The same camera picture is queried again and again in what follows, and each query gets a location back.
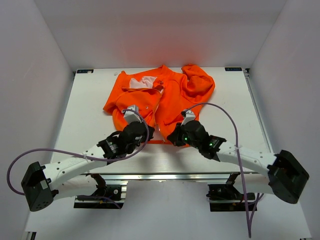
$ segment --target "black label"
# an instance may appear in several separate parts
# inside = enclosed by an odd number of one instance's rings
[[[242,72],[241,67],[225,67],[226,72]]]
[[[93,72],[93,69],[79,69],[76,71],[77,74],[92,74]]]

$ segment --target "white wall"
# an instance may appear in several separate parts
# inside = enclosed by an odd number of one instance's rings
[[[320,1],[288,0],[251,69],[275,151],[310,174],[301,205],[320,239]]]
[[[6,172],[20,153],[52,146],[72,72],[33,0],[2,0],[0,33],[0,238],[17,240],[29,209],[8,188]],[[28,165],[44,156],[23,158],[12,172],[14,186],[21,190]]]
[[[35,0],[73,70],[250,67],[286,0]]]

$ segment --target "orange jacket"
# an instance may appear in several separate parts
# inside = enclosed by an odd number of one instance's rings
[[[103,110],[112,114],[115,128],[122,131],[127,122],[121,111],[137,105],[147,124],[153,128],[158,125],[167,141],[167,136],[174,131],[176,123],[183,121],[181,111],[197,103],[207,102],[215,89],[213,78],[197,65],[188,64],[182,71],[183,73],[177,73],[164,65],[130,75],[122,71]],[[140,81],[145,76],[156,77],[153,88],[130,88],[132,78]],[[196,120],[199,120],[201,108],[199,105],[192,109]]]

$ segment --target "orange garment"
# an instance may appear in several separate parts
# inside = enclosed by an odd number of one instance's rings
[[[197,65],[188,64],[182,68],[182,72],[174,72],[165,65],[135,74],[122,71],[103,107],[104,111],[112,114],[116,130],[122,131],[128,124],[121,111],[137,105],[146,123],[153,128],[158,125],[161,135],[167,141],[176,123],[184,119],[181,111],[197,103],[207,102],[215,89],[213,78]],[[140,81],[145,76],[156,77],[153,88],[130,88],[132,78]],[[199,120],[201,108],[199,105],[192,109],[196,120]]]

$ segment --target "cable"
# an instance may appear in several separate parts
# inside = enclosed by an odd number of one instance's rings
[[[86,195],[80,195],[79,197],[84,198],[84,199],[105,199],[108,200],[109,202],[113,203],[114,205],[116,205],[116,207],[118,209],[121,209],[121,207],[119,206],[119,204],[117,204],[115,201],[113,201],[111,198],[107,197],[107,196],[86,196]]]
[[[149,127],[148,127],[148,124],[147,122],[145,121],[145,119],[137,112],[137,111],[134,111],[134,110],[131,110],[131,109],[124,109],[122,110],[122,112],[133,112],[135,113],[136,115],[139,116],[139,118],[142,120],[142,122],[144,123],[145,125],[145,128],[146,128],[146,141],[143,143],[142,147],[140,147],[137,151],[135,151],[134,153],[128,155],[128,156],[125,156],[125,157],[121,157],[121,158],[115,158],[115,159],[105,159],[105,158],[97,158],[97,157],[93,157],[93,156],[86,156],[86,155],[82,155],[82,154],[79,154],[79,153],[75,153],[75,152],[70,152],[70,151],[64,151],[64,150],[58,150],[58,149],[53,149],[53,148],[36,148],[36,149],[31,149],[29,151],[25,151],[23,153],[21,153],[19,156],[17,156],[13,161],[12,163],[10,164],[7,172],[6,172],[6,182],[9,186],[9,188],[16,194],[19,194],[19,195],[22,195],[24,196],[25,194],[21,191],[18,191],[16,190],[12,184],[11,184],[11,181],[10,181],[10,174],[11,174],[11,170],[13,168],[13,166],[15,165],[15,163],[20,159],[22,158],[23,156],[27,155],[27,154],[30,154],[30,153],[34,153],[34,152],[54,152],[54,153],[60,153],[60,154],[66,154],[66,155],[71,155],[71,156],[74,156],[74,157],[77,157],[77,158],[81,158],[81,159],[88,159],[88,160],[94,160],[94,161],[101,161],[101,162],[107,162],[107,163],[114,163],[114,162],[118,162],[118,161],[122,161],[122,160],[126,160],[126,159],[129,159],[135,155],[137,155],[142,149],[144,149],[144,147],[147,145],[147,142],[149,140]]]
[[[233,120],[233,118],[230,116],[230,114],[225,110],[223,109],[221,106],[219,105],[216,105],[214,103],[210,103],[210,102],[200,102],[196,105],[193,105],[187,109],[184,110],[184,112],[187,112],[191,109],[193,109],[194,107],[196,106],[199,106],[199,105],[211,105],[211,106],[214,106],[218,109],[220,109],[221,111],[223,111],[227,116],[228,118],[230,119],[230,121],[232,122],[232,125],[234,127],[234,132],[235,132],[235,148],[236,148],[236,156],[238,158],[238,163],[239,163],[239,168],[240,168],[240,174],[241,174],[241,181],[242,181],[242,187],[243,187],[243,196],[244,196],[244,207],[245,207],[245,216],[246,216],[246,224],[247,224],[247,227],[248,227],[248,235],[249,235],[249,238],[251,238],[251,225],[252,225],[252,219],[250,219],[249,217],[249,204],[248,204],[248,196],[247,196],[247,188],[246,188],[246,182],[245,182],[245,174],[244,174],[244,169],[243,169],[243,164],[242,164],[242,160],[241,160],[241,156],[240,156],[240,151],[239,151],[239,134],[238,134],[238,129],[237,129],[237,126],[236,126],[236,123],[235,121]],[[252,210],[252,213],[251,213],[251,217],[253,217],[253,213],[255,212],[255,209],[257,207],[257,204],[258,204],[258,200],[255,201],[255,207],[253,208]]]

